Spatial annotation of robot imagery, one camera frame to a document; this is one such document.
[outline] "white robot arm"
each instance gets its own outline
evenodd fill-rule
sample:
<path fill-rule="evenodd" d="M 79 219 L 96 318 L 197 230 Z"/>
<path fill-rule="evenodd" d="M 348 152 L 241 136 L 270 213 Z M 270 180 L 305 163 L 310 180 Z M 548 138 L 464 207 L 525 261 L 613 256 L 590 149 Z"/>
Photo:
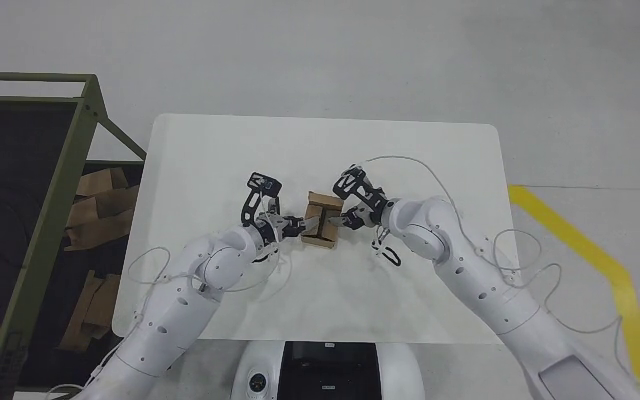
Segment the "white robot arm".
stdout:
<path fill-rule="evenodd" d="M 412 252 L 433 262 L 451 292 L 513 353 L 534 399 L 640 399 L 635 383 L 571 337 L 518 285 L 519 276 L 512 272 L 505 276 L 487 261 L 485 254 L 492 253 L 493 244 L 472 228 L 462 232 L 449 202 L 387 200 L 360 167 L 345 171 L 334 192 L 343 199 L 356 195 L 362 203 L 333 223 L 351 229 L 381 225 Z M 503 254 L 497 257 L 499 265 L 508 267 Z"/>
<path fill-rule="evenodd" d="M 252 192 L 243 207 L 242 226 L 185 246 L 150 288 L 131 332 L 75 398 L 145 399 L 158 378 L 200 336 L 225 291 L 238 283 L 246 267 L 271 243 L 318 224 L 317 218 L 303 221 L 278 215 L 281 184 L 275 179 L 254 173 L 248 186 Z M 263 195 L 272 199 L 269 211 L 254 220 Z"/>

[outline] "white table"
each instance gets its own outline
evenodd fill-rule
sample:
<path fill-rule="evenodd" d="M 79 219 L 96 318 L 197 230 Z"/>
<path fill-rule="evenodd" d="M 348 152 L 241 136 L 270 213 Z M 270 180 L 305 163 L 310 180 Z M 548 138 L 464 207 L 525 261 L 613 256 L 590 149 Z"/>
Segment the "white table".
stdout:
<path fill-rule="evenodd" d="M 151 247 L 175 255 L 197 236 L 238 224 L 253 171 L 282 182 L 283 211 L 303 215 L 309 190 L 331 194 L 341 171 L 382 154 L 430 164 L 464 218 L 490 237 L 512 227 L 498 133 L 490 125 L 167 114 L 153 126 L 125 267 Z M 442 194 L 415 163 L 376 161 L 365 170 L 389 197 Z M 513 236 L 504 236 L 500 247 L 517 261 Z M 388 244 L 402 266 L 373 259 L 371 237 L 366 229 L 341 230 L 333 250 L 287 243 L 268 282 L 227 293 L 200 338 L 499 343 L 429 262 L 394 238 Z M 163 257 L 150 254 L 133 274 L 152 279 Z M 248 280 L 265 267 L 252 268 Z M 123 276 L 116 334 L 126 333 L 145 290 Z"/>

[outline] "yellow tape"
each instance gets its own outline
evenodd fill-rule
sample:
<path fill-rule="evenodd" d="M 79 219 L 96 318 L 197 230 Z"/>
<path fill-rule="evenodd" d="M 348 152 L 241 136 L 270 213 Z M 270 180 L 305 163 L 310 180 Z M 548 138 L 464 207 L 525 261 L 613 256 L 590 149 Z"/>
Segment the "yellow tape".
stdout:
<path fill-rule="evenodd" d="M 631 368 L 640 378 L 640 310 L 629 271 L 527 188 L 510 185 L 509 198 L 607 278 L 616 309 L 622 316 Z"/>

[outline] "concrete floor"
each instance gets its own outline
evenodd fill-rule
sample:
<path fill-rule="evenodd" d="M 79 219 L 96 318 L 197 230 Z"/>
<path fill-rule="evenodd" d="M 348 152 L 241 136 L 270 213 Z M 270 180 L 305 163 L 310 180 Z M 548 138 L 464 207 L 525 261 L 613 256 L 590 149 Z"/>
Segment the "concrete floor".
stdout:
<path fill-rule="evenodd" d="M 0 4 L 0 70 L 96 73 L 110 116 L 143 147 L 163 112 L 492 124 L 508 182 L 536 186 L 631 270 L 636 287 L 638 37 L 635 0 Z M 17 90 L 62 91 L 0 86 Z M 105 132 L 90 156 L 131 157 Z M 557 313 L 584 328 L 608 322 L 606 281 L 513 212 L 517 228 L 542 239 L 545 260 L 565 265 L 551 301 Z M 531 247 L 520 240 L 519 250 Z M 552 274 L 533 286 L 537 296 Z M 581 338 L 611 358 L 612 335 Z M 487 388 L 505 375 L 521 379 L 516 368 L 492 368 L 483 369 Z"/>

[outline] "cardboard scrap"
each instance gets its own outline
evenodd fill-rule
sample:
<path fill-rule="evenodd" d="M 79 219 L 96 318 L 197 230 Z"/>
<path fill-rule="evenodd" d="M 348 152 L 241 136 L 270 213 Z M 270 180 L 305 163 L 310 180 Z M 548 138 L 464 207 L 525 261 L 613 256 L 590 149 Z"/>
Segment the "cardboard scrap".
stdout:
<path fill-rule="evenodd" d="M 71 206 L 67 227 L 74 227 L 100 218 L 113 217 L 135 207 L 138 198 L 136 185 L 128 189 L 113 189 L 82 199 Z"/>
<path fill-rule="evenodd" d="M 91 339 L 101 339 L 109 332 L 120 276 L 109 274 L 106 279 L 99 279 L 94 275 L 94 271 L 87 274 L 76 308 L 58 345 L 61 350 L 84 352 Z"/>
<path fill-rule="evenodd" d="M 76 194 L 93 196 L 107 190 L 126 188 L 127 186 L 129 184 L 122 168 L 103 169 L 81 176 Z"/>
<path fill-rule="evenodd" d="M 101 244 L 126 236 L 131 231 L 133 210 L 124 211 L 116 216 L 101 218 L 70 229 L 66 233 L 71 246 L 64 251 L 87 250 Z"/>
<path fill-rule="evenodd" d="M 82 334 L 94 339 L 102 339 L 109 332 L 119 286 L 120 275 L 107 275 L 102 285 L 93 294 L 93 299 L 80 327 Z"/>
<path fill-rule="evenodd" d="M 64 336 L 58 346 L 59 349 L 82 352 L 89 346 L 91 336 L 81 333 L 82 321 L 91 305 L 91 298 L 101 284 L 102 279 L 95 278 L 94 271 L 89 271 L 84 282 L 84 288 L 76 303 L 76 308 L 73 310 L 71 320 L 67 325 L 67 330 L 64 332 Z"/>
<path fill-rule="evenodd" d="M 304 218 L 320 217 L 320 223 L 302 235 L 304 243 L 332 249 L 338 240 L 338 227 L 329 223 L 331 217 L 338 217 L 344 201 L 338 197 L 309 192 L 309 205 Z"/>

